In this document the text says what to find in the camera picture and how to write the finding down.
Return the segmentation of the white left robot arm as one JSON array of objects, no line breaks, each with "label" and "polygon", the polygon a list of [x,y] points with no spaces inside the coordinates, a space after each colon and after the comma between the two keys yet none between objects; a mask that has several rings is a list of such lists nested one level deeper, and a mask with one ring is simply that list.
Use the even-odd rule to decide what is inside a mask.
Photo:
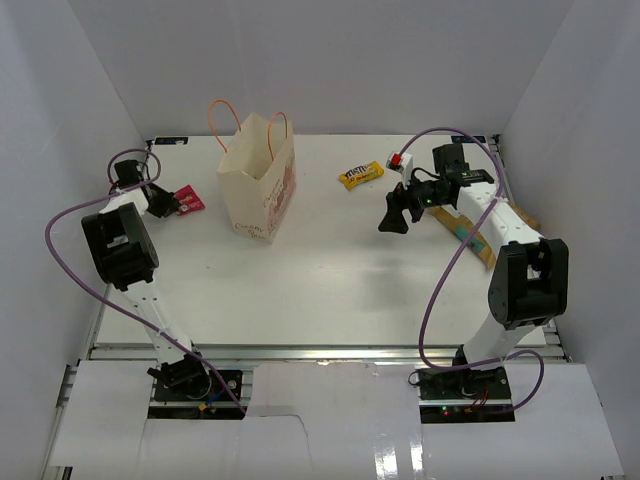
[{"label": "white left robot arm", "polygon": [[146,214],[166,218],[180,210],[175,194],[151,183],[111,199],[81,225],[101,279],[120,291],[133,312],[144,319],[144,329],[156,353],[157,368],[148,370],[174,394],[204,397],[211,374],[193,356],[193,342],[166,313],[154,281],[159,259],[144,225]]}]

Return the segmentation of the aluminium front rail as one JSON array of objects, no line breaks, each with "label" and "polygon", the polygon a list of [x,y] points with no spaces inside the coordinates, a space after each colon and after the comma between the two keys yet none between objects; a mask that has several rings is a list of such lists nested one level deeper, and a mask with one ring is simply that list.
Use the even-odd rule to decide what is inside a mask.
[{"label": "aluminium front rail", "polygon": [[[203,345],[199,351],[215,365],[232,363],[365,362],[376,364],[422,363],[418,350],[410,346],[257,346]],[[88,360],[152,361],[153,348],[143,344],[96,344],[85,355]]]}]

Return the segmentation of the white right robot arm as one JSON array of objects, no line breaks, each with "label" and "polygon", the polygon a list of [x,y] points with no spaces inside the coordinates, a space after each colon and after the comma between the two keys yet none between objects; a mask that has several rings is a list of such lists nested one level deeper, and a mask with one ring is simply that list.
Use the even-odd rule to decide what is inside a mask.
[{"label": "white right robot arm", "polygon": [[386,196],[381,232],[405,234],[425,210],[447,207],[472,223],[494,254],[488,288],[489,314],[461,348],[461,365],[451,374],[453,390],[472,399],[484,391],[484,370],[497,366],[528,333],[565,312],[569,251],[560,239],[547,239],[530,227],[502,196],[501,184],[465,161],[462,145],[432,151],[436,176],[417,179],[408,153],[393,153],[387,168],[401,181]]}]

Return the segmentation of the large brown paper snack pouch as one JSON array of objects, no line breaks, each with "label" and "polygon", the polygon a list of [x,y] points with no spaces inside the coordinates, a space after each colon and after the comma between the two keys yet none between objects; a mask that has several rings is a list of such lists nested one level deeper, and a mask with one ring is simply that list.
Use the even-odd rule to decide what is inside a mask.
[{"label": "large brown paper snack pouch", "polygon": [[[516,212],[518,217],[529,227],[539,230],[541,223],[518,207],[514,202],[509,201],[510,207]],[[451,214],[447,208],[437,206],[428,210],[429,214],[436,218],[443,226],[453,233],[460,241],[468,237],[468,233],[474,224],[463,215]],[[481,233],[476,233],[469,242],[468,248],[484,263],[488,270],[494,268],[496,257],[486,239]]]}]

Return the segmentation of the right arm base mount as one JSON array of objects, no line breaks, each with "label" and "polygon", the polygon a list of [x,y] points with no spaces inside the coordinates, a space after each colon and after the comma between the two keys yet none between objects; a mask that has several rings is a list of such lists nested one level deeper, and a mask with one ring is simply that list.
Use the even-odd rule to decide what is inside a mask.
[{"label": "right arm base mount", "polygon": [[515,421],[504,367],[492,370],[415,370],[408,384],[418,391],[423,425]]}]

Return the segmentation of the blue label sticker right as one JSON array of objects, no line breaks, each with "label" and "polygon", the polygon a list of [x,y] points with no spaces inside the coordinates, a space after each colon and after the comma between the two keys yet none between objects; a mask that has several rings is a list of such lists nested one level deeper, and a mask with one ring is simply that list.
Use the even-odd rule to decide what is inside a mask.
[{"label": "blue label sticker right", "polygon": [[473,135],[473,136],[451,135],[450,138],[451,138],[451,142],[454,144],[456,143],[466,144],[466,143],[475,143],[475,142],[479,142],[482,144],[487,143],[486,137],[482,135]]}]

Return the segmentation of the blue label sticker left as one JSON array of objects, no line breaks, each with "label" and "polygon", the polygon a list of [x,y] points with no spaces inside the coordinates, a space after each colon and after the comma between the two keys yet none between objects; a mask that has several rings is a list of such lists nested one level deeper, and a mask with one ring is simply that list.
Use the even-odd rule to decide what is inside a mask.
[{"label": "blue label sticker left", "polygon": [[189,142],[187,136],[169,136],[169,137],[156,137],[153,140],[154,146],[172,146],[172,145],[186,145]]}]

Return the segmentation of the yellow M&M's candy pack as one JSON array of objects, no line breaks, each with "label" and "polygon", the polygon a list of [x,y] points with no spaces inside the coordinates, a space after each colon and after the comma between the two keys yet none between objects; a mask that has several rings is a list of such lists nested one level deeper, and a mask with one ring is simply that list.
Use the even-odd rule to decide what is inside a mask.
[{"label": "yellow M&M's candy pack", "polygon": [[356,186],[384,175],[383,167],[376,161],[354,167],[339,176],[339,181],[351,191]]}]

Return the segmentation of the pink snack packet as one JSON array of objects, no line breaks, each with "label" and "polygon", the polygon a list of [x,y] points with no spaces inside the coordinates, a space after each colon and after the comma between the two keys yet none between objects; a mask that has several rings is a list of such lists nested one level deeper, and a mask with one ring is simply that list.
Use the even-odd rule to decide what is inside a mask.
[{"label": "pink snack packet", "polygon": [[205,209],[205,204],[191,185],[186,185],[174,193],[178,202],[177,214],[184,216]]}]

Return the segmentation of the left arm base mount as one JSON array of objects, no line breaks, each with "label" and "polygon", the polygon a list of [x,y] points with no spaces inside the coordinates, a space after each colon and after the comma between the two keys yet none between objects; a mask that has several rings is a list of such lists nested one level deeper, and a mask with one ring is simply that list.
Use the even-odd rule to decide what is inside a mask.
[{"label": "left arm base mount", "polygon": [[148,417],[156,420],[241,420],[232,399],[241,399],[243,372],[219,371],[218,378],[201,361],[185,355],[174,363],[150,367],[153,378]]}]

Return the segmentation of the blue label sticker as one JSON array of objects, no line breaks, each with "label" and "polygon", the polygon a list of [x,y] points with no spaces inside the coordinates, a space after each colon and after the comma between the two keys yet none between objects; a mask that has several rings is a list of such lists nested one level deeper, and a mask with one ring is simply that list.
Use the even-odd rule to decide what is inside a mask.
[{"label": "blue label sticker", "polygon": [[154,146],[172,146],[172,145],[186,145],[189,142],[187,136],[169,136],[169,137],[156,137],[153,140]]},{"label": "blue label sticker", "polygon": [[479,142],[482,144],[487,143],[486,137],[482,135],[473,135],[473,136],[451,135],[450,138],[451,138],[451,142],[454,144],[456,143],[466,144],[466,143],[475,143],[475,142]]}]

